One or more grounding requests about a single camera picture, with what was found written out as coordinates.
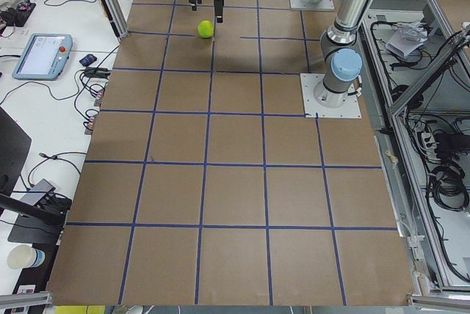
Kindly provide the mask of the black monitor stand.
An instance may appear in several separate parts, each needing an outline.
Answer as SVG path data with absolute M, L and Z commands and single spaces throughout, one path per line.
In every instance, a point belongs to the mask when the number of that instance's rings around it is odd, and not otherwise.
M 62 232 L 71 199 L 56 189 L 37 205 L 21 202 L 33 186 L 27 186 L 22 169 L 32 139 L 5 110 L 1 110 L 1 210 L 16 213 L 8 235 L 13 243 L 55 244 Z

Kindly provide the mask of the power strip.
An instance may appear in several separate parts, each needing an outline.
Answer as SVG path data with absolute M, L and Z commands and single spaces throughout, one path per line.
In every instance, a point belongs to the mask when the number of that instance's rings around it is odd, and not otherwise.
M 437 149 L 437 143 L 433 134 L 427 131 L 422 131 L 418 133 L 418 138 L 422 152 L 427 159 L 430 161 L 437 161 L 438 157 L 435 151 Z

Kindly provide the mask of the dark blue checked pouch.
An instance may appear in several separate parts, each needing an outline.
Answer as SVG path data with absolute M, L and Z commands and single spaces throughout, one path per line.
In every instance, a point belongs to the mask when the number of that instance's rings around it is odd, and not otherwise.
M 95 55 L 87 54 L 86 56 L 84 56 L 83 58 L 79 60 L 79 63 L 84 67 L 88 67 L 96 61 L 97 61 L 97 57 Z

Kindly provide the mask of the black power adapter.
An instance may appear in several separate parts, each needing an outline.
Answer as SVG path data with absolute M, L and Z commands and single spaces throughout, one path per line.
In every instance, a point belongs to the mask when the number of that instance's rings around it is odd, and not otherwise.
M 84 76 L 90 79 L 108 79 L 111 70 L 105 67 L 86 67 Z

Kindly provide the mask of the crumpled white paper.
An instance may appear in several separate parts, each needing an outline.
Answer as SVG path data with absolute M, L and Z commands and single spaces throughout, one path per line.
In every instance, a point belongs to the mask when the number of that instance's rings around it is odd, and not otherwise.
M 406 59 L 413 51 L 427 41 L 427 30 L 420 21 L 411 23 L 399 22 L 397 30 L 386 43 L 386 50 Z

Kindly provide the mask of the green apple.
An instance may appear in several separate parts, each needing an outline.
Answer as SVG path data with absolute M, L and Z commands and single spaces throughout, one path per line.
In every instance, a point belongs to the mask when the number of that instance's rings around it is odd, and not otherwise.
M 202 39 L 209 39 L 214 36 L 214 25 L 209 20 L 201 21 L 197 27 L 198 35 Z

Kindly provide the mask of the grey usb hub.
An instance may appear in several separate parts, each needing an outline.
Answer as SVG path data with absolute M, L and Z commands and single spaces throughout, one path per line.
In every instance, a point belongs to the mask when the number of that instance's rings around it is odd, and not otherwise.
M 35 184 L 24 196 L 21 198 L 21 202 L 28 205 L 37 205 L 44 197 L 49 193 L 52 193 L 56 188 L 48 182 L 46 179 L 40 180 Z

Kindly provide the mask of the white paper cup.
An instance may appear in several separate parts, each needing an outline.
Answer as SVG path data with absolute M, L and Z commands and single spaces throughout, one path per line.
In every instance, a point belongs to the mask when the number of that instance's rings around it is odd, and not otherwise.
M 42 265 L 45 259 L 46 254 L 43 250 L 21 244 L 10 251 L 7 265 L 11 269 L 30 269 Z

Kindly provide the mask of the teach pendant near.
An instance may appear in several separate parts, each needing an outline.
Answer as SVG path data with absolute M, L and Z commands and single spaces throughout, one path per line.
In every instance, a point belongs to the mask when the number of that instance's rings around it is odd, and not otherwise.
M 34 33 L 12 72 L 19 80 L 53 81 L 68 61 L 73 38 L 70 34 Z

